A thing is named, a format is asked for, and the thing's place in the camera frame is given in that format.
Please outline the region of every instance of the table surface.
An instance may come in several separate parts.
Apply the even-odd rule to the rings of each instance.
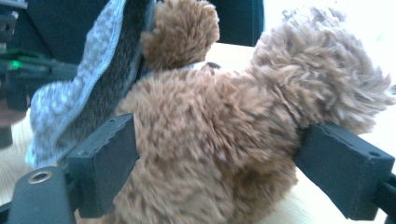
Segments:
[[[254,48],[215,44],[208,52],[206,60],[220,64],[226,69],[244,69]],[[396,157],[392,138],[396,136],[396,106],[379,114],[377,125],[372,133],[361,135],[361,138]],[[32,131],[29,113],[26,119],[12,126],[13,146],[0,150],[0,204],[9,202],[16,181],[32,171],[24,163],[26,148],[29,146]],[[299,183],[291,190],[285,200],[280,202],[275,212],[257,224],[279,223],[355,223],[346,220],[331,200],[302,172],[298,171]],[[386,215],[379,211],[375,221],[359,223],[384,223]]]

